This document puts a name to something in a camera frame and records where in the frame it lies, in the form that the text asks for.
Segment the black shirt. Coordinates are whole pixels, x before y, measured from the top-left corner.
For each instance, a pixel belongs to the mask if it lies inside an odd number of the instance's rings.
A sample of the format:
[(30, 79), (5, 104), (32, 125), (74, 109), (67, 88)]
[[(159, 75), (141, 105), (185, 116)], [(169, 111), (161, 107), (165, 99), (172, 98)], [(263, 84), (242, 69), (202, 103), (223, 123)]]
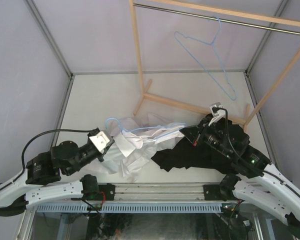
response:
[[(218, 122), (220, 124), (219, 128), (224, 128), (223, 132), (227, 134), (231, 149), (238, 154), (243, 154), (250, 143), (250, 137), (244, 132), (243, 128), (225, 118)], [(202, 168), (215, 169), (222, 174), (227, 174), (236, 172), (232, 167), (232, 161), (238, 159), (235, 152), (233, 152), (232, 158), (226, 158), (206, 144), (201, 146), (192, 145), (184, 136), (175, 147), (157, 151), (151, 159), (160, 169), (166, 172), (173, 168)]]

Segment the blue wire hanger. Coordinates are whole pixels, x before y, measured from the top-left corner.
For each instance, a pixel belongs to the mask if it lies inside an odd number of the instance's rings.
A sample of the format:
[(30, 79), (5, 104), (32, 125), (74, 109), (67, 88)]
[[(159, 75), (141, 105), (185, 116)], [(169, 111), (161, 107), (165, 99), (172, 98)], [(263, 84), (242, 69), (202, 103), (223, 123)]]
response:
[(168, 125), (157, 125), (157, 126), (144, 126), (144, 127), (137, 127), (131, 130), (128, 130), (124, 128), (121, 124), (121, 121), (115, 117), (108, 118), (104, 124), (105, 127), (108, 129), (110, 126), (110, 122), (115, 121), (117, 123), (117, 127), (120, 130), (121, 134), (134, 134), (140, 133), (140, 134), (150, 134), (150, 138), (156, 140), (160, 138), (164, 138), (166, 136), (180, 133), (182, 129), (186, 127), (186, 124), (183, 122), (175, 122), (170, 123)]
[[(209, 41), (199, 39), (197, 37), (184, 34), (178, 30), (173, 33), (173, 37), (181, 48), (198, 64), (198, 66), (205, 73), (208, 74), (210, 79), (218, 86), (218, 88), (231, 100), (235, 101), (238, 98), (235, 87), (229, 79), (228, 72), (225, 64), (222, 61), (217, 48), (216, 42), (221, 32), (222, 24), (217, 22), (217, 29), (213, 38)], [(220, 67), (222, 77), (216, 77), (212, 70), (208, 68), (208, 63), (216, 63)]]

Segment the white shirt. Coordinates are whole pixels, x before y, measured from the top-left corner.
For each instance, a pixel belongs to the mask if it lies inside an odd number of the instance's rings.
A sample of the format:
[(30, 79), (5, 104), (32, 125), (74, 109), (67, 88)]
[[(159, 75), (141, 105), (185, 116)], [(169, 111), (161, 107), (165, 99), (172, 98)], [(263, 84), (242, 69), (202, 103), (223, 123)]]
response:
[[(142, 118), (128, 117), (119, 120), (127, 130), (177, 123), (152, 112)], [(150, 138), (150, 133), (122, 134), (115, 121), (109, 123), (106, 131), (113, 137), (114, 144), (104, 156), (104, 162), (94, 160), (85, 168), (93, 173), (120, 174), (129, 182), (135, 182), (140, 177), (142, 168), (158, 151), (172, 149), (184, 137), (181, 132), (159, 139)]]

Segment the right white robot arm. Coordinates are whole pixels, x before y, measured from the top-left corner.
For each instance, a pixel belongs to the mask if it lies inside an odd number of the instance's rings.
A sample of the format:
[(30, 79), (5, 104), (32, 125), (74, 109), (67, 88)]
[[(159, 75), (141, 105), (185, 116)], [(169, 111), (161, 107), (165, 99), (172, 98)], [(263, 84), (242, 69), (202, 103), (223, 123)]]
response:
[(229, 163), (220, 195), (249, 202), (277, 218), (300, 239), (300, 189), (262, 152), (250, 145), (242, 127), (208, 114), (197, 125), (181, 129), (194, 147), (210, 147)]

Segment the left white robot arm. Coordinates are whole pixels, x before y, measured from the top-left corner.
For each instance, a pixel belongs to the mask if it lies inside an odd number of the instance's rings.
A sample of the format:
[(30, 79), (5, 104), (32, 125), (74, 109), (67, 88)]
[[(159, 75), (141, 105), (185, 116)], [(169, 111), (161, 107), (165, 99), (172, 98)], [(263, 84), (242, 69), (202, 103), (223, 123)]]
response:
[(96, 176), (86, 174), (70, 183), (58, 182), (94, 160), (103, 162), (111, 146), (111, 142), (105, 143), (99, 150), (91, 141), (79, 147), (68, 140), (38, 154), (17, 180), (0, 184), (0, 217), (16, 216), (33, 206), (66, 198), (96, 200), (101, 193)]

